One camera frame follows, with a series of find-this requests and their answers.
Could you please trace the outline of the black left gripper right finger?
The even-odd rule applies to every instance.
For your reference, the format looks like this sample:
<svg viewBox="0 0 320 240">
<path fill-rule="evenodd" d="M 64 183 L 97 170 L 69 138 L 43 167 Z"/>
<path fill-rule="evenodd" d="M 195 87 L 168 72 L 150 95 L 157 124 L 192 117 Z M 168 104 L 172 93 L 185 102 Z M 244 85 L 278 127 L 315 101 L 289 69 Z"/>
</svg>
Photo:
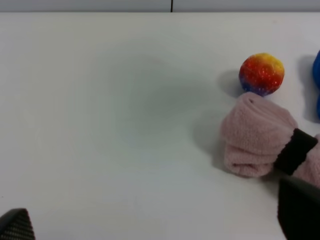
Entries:
<svg viewBox="0 0 320 240">
<path fill-rule="evenodd" d="M 277 219 L 287 240 L 318 240 L 320 189 L 298 178 L 282 178 Z"/>
</svg>

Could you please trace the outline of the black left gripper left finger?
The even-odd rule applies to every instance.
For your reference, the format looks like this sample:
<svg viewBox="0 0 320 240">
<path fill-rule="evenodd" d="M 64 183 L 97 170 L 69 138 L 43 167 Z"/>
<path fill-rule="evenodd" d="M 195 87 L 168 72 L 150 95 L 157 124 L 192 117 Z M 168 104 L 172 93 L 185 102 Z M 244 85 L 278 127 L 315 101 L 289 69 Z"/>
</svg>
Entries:
<svg viewBox="0 0 320 240">
<path fill-rule="evenodd" d="M 35 232 L 25 208 L 14 208 L 0 217 L 0 240 L 35 240 Z"/>
</svg>

